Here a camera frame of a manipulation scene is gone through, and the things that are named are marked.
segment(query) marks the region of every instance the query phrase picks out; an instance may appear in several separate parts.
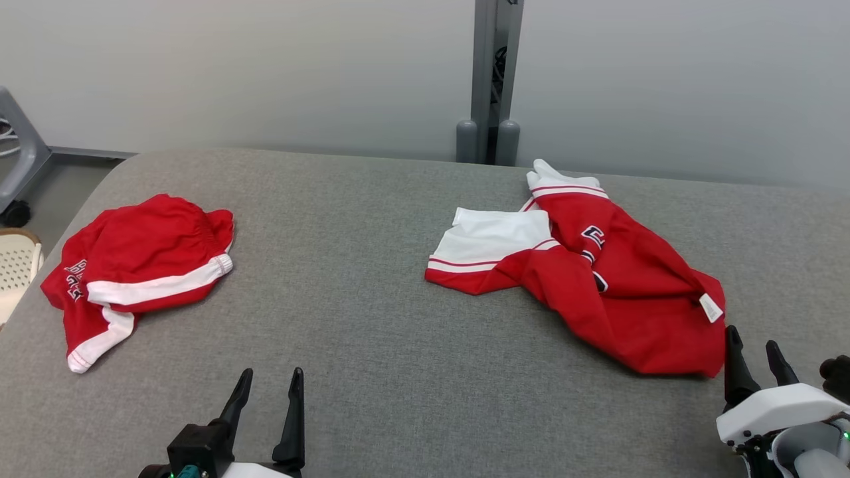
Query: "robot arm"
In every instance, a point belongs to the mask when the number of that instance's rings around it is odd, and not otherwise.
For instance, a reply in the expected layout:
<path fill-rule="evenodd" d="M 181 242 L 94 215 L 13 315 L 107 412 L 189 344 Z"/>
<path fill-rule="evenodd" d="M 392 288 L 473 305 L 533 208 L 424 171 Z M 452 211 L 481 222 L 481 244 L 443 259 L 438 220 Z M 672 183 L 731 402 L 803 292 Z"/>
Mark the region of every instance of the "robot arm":
<path fill-rule="evenodd" d="M 766 349 L 777 386 L 763 390 L 746 366 L 738 330 L 727 327 L 720 439 L 746 461 L 751 478 L 850 478 L 850 406 L 800 383 L 776 342 L 768 341 Z M 844 358 L 827 367 L 835 376 L 834 389 L 841 388 L 839 378 L 850 377 L 841 368 L 850 364 Z"/>
<path fill-rule="evenodd" d="M 168 464 L 151 464 L 139 478 L 301 478 L 304 467 L 304 375 L 296 368 L 289 384 L 289 410 L 272 463 L 237 463 L 233 442 L 248 403 L 253 370 L 239 377 L 221 415 L 207 425 L 188 424 L 168 446 Z"/>

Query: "cushioned table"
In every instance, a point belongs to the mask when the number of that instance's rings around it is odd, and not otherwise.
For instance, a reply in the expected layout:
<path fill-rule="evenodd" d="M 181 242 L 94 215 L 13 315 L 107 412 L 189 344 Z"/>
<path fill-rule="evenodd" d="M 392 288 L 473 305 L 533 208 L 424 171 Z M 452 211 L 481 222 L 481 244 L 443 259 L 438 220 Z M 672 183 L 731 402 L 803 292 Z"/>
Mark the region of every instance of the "cushioned table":
<path fill-rule="evenodd" d="M 0 476 L 136 476 L 218 416 L 242 369 L 235 443 L 268 461 L 294 367 L 304 476 L 743 476 L 717 438 L 723 380 L 641 377 L 520 288 L 422 279 L 455 207 L 515 210 L 525 170 L 269 151 L 136 156 L 65 237 L 159 192 L 235 214 L 234 270 L 202 303 L 149 314 L 83 375 L 31 287 L 0 332 Z M 850 352 L 850 202 L 817 191 L 599 176 L 613 200 L 722 281 L 756 380 L 764 342 L 797 375 Z M 58 263 L 47 258 L 35 284 Z"/>

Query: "floor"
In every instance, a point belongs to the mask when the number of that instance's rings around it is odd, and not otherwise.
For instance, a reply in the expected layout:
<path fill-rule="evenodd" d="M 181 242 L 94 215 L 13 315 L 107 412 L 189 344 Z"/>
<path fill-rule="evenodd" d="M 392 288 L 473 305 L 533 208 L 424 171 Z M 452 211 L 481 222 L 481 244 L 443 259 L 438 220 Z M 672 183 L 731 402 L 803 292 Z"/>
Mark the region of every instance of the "floor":
<path fill-rule="evenodd" d="M 4 178 L 17 156 L 0 158 Z M 19 199 L 30 203 L 32 219 L 24 226 L 42 240 L 44 255 L 56 246 L 94 188 L 120 160 L 101 157 L 53 155 Z"/>

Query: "white trim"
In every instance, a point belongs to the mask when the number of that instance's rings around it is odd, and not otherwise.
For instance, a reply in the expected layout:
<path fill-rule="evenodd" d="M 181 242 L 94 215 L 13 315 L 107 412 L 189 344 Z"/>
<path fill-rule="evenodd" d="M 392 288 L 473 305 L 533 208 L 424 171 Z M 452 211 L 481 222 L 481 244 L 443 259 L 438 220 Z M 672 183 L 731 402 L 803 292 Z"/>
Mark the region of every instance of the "white trim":
<path fill-rule="evenodd" d="M 540 244 L 534 246 L 533 248 L 531 248 L 531 250 L 533 250 L 533 251 L 547 251 L 551 248 L 555 248 L 555 247 L 560 246 L 560 245 L 561 245 L 561 243 L 558 242 L 553 237 L 551 239 L 546 239 L 545 241 L 541 242 Z"/>
<path fill-rule="evenodd" d="M 567 186 L 567 185 L 566 186 L 553 187 L 552 189 L 543 189 L 543 190 L 538 190 L 538 191 L 532 191 L 531 194 L 533 194 L 535 198 L 538 198 L 538 197 L 541 197 L 541 196 L 549 196 L 551 194 L 564 194 L 564 193 L 567 193 L 567 192 L 589 194 L 590 196 L 598 196 L 598 197 L 604 197 L 605 199 L 610 199 L 608 197 L 608 195 L 605 194 L 603 191 L 596 191 L 596 190 L 592 190 L 592 189 L 586 189 L 586 188 L 583 188 L 583 187 L 580 188 L 580 187 Z"/>
<path fill-rule="evenodd" d="M 593 272 L 593 275 L 595 275 L 596 277 L 598 277 L 599 281 L 600 281 L 600 282 L 602 283 L 602 285 L 603 285 L 602 290 L 601 290 L 601 291 L 599 291 L 599 292 L 600 292 L 600 293 L 602 293 L 602 292 L 608 292 L 608 283 L 607 283 L 607 282 L 606 282 L 606 281 L 602 278 L 602 276 L 600 276 L 600 275 L 599 275 L 599 273 L 598 273 L 598 272 L 596 272 L 596 271 L 594 271 L 594 272 Z"/>
<path fill-rule="evenodd" d="M 519 212 L 520 213 L 527 213 L 528 211 L 539 211 L 540 206 L 537 205 L 536 200 L 537 200 L 536 197 L 534 197 L 534 196 L 530 197 L 529 200 L 526 201 L 525 204 L 523 204 L 523 207 L 521 207 L 519 209 Z"/>
<path fill-rule="evenodd" d="M 108 304 L 103 305 L 100 313 L 109 326 L 106 332 L 82 342 L 68 354 L 68 368 L 74 373 L 87 371 L 107 350 L 120 344 L 133 333 L 133 314 L 116 312 Z"/>
<path fill-rule="evenodd" d="M 478 264 L 478 265 L 448 265 L 435 260 L 428 261 L 428 268 L 434 270 L 442 270 L 443 272 L 452 272 L 456 274 L 464 274 L 467 272 L 483 272 L 485 270 L 493 270 L 496 267 L 494 264 Z"/>
<path fill-rule="evenodd" d="M 523 250 L 547 251 L 557 246 L 560 246 L 560 243 L 555 240 L 555 238 L 549 238 L 530 249 L 522 249 L 516 251 L 515 253 L 522 252 Z M 482 272 L 484 270 L 493 270 L 498 265 L 498 263 L 502 262 L 502 260 L 506 257 L 507 256 L 495 259 L 480 259 L 470 263 L 456 263 L 448 259 L 438 257 L 436 255 L 431 255 L 428 257 L 428 268 L 434 270 L 442 270 L 443 272 L 454 272 L 458 274 L 463 274 L 466 272 Z"/>
<path fill-rule="evenodd" d="M 162 299 L 212 284 L 232 269 L 233 261 L 230 256 L 221 254 L 182 276 L 160 277 L 135 283 L 92 281 L 88 283 L 88 301 L 130 305 Z"/>

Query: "red stripe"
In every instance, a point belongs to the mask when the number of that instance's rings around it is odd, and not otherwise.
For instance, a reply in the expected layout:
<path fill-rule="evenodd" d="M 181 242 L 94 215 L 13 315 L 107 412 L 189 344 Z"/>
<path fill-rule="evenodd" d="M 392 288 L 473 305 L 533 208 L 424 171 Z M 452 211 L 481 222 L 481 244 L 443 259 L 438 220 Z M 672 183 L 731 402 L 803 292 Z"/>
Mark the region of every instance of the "red stripe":
<path fill-rule="evenodd" d="M 434 259 L 434 258 L 431 258 L 431 259 L 428 260 L 428 262 L 430 262 L 430 261 L 439 262 L 439 263 L 445 264 L 445 265 L 456 265 L 458 267 L 465 267 L 465 266 L 469 266 L 469 265 L 499 264 L 502 260 L 501 259 L 499 259 L 499 260 L 488 260 L 486 262 L 473 262 L 471 264 L 458 264 L 457 262 L 449 262 L 447 260 Z"/>
<path fill-rule="evenodd" d="M 552 241 L 554 241 L 554 239 L 546 239 L 545 241 L 541 242 L 540 244 L 537 244 L 536 246 L 532 247 L 532 249 L 537 249 L 538 247 L 542 246 L 543 244 L 546 244 L 547 242 L 552 242 Z"/>
<path fill-rule="evenodd" d="M 579 185 L 541 186 L 539 188 L 535 188 L 535 189 L 531 190 L 531 192 L 543 191 L 545 189 L 563 189 L 563 188 L 588 189 L 590 191 L 605 192 L 605 190 L 601 190 L 599 188 L 593 188 L 593 187 L 590 187 L 590 186 L 579 186 Z"/>

